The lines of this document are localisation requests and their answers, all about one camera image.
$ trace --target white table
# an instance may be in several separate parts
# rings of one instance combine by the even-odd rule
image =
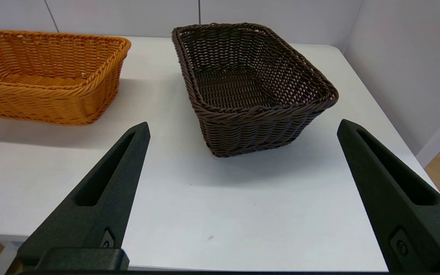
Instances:
[[[339,102],[289,146],[219,159],[206,147],[168,38],[128,37],[115,101],[96,123],[0,119],[0,240],[24,241],[131,126],[152,138],[123,249],[131,268],[387,270],[337,140],[342,118],[432,182],[335,47],[293,46]]]

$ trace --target woven pattern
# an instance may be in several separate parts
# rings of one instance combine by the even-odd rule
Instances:
[[[0,117],[96,121],[118,90],[125,38],[0,31]]]
[[[285,146],[337,102],[332,83],[265,26],[177,27],[173,43],[206,145],[217,157]]]

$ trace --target basket bottom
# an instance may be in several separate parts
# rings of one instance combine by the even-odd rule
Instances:
[[[285,142],[280,143],[280,144],[267,144],[265,146],[259,146],[259,147],[252,148],[252,149],[242,149],[242,150],[232,151],[232,152],[213,151],[212,148],[210,148],[208,143],[206,144],[206,146],[210,148],[210,151],[212,152],[212,154],[215,157],[218,157],[218,158],[228,158],[228,157],[234,157],[236,155],[244,155],[244,154],[249,154],[249,153],[253,153],[253,152],[265,151],[265,150],[269,150],[269,149],[276,149],[276,148],[280,148],[280,147],[283,147],[283,146],[287,146],[290,143],[292,143],[293,141],[295,141],[295,139],[297,137],[298,136],[295,136],[293,139],[290,139],[289,141],[285,141]]]
[[[85,79],[81,78],[44,77],[22,74],[9,74],[0,79],[0,82],[39,86],[73,86],[81,84],[85,81]]]
[[[220,108],[274,107],[270,92],[264,89],[253,70],[232,69],[195,74],[203,100]]]

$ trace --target basket rim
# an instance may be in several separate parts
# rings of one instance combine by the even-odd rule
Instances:
[[[276,42],[279,43],[280,46],[284,47],[286,50],[288,50],[288,52],[291,54],[291,57],[296,59],[298,62],[300,63],[306,63],[308,66],[310,66],[312,68],[313,71],[313,75],[315,77],[317,77],[322,83],[325,83],[325,85],[327,86],[327,91],[329,91],[328,94],[320,97],[319,99],[316,99],[314,101],[310,101],[307,103],[297,103],[297,104],[290,104],[290,105],[279,105],[279,106],[274,106],[274,107],[266,107],[266,106],[256,106],[253,108],[220,108],[217,106],[213,106],[210,105],[208,103],[206,103],[203,100],[203,97],[201,96],[201,94],[199,93],[199,86],[197,84],[197,79],[196,79],[196,75],[194,74],[192,68],[192,64],[191,61],[189,60],[189,58],[187,58],[186,56],[186,49],[184,47],[184,43],[183,40],[181,38],[180,33],[182,33],[185,30],[191,30],[191,31],[197,31],[197,30],[203,30],[203,29],[222,29],[222,28],[258,28],[258,29],[262,29],[264,30],[270,39],[274,39],[276,40]],[[207,112],[207,113],[218,113],[218,114],[225,114],[225,113],[249,113],[249,114],[254,114],[254,113],[264,113],[264,112],[270,112],[270,111],[278,111],[278,112],[282,112],[283,110],[286,110],[288,108],[296,108],[297,111],[301,111],[301,112],[313,112],[313,111],[318,111],[318,110],[313,110],[314,106],[318,106],[321,102],[326,102],[328,101],[328,99],[333,99],[332,100],[332,104],[330,106],[327,106],[323,109],[329,108],[331,106],[333,106],[339,97],[339,93],[337,92],[337,89],[335,89],[334,85],[327,80],[327,78],[325,78],[325,76],[315,67],[313,66],[313,64],[311,64],[311,62],[305,58],[300,52],[298,52],[296,49],[294,49],[290,44],[288,44],[285,40],[283,40],[279,35],[277,35],[272,29],[263,26],[261,24],[256,24],[256,23],[210,23],[210,24],[193,24],[193,25],[188,25],[188,26],[180,26],[180,27],[176,27],[173,29],[172,31],[172,36],[173,36],[173,43],[175,45],[176,48],[176,52],[178,54],[178,58],[180,60],[180,65],[182,66],[182,63],[185,64],[186,68],[185,70],[187,71],[187,73],[182,69],[182,73],[183,73],[183,77],[189,78],[192,87],[194,89],[194,100],[197,101],[197,103],[199,103],[199,105],[201,106],[201,108],[203,109],[202,112]]]
[[[96,81],[102,81],[101,75],[107,75],[119,62],[123,61],[127,56],[128,50],[131,48],[130,40],[124,37],[117,36],[105,36],[105,35],[92,35],[92,34],[75,34],[75,33],[53,33],[53,32],[41,32],[41,31],[23,31],[23,30],[0,30],[0,36],[31,36],[31,37],[59,37],[59,38],[79,38],[88,40],[108,40],[120,42],[120,47],[101,64],[94,73],[92,73],[84,82],[76,85],[64,85],[64,86],[44,86],[44,85],[30,85],[21,83],[8,83],[0,81],[0,86],[5,87],[22,87],[21,92],[29,91],[29,89],[47,89],[47,90],[59,90],[68,91],[74,93],[77,89],[82,91],[87,90],[86,86]]]

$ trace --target wicker basket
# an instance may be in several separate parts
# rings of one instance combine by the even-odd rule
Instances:
[[[201,132],[217,157],[285,146],[338,99],[332,83],[265,26],[177,27],[173,42]]]
[[[0,117],[93,123],[115,98],[130,46],[119,37],[0,31]]]

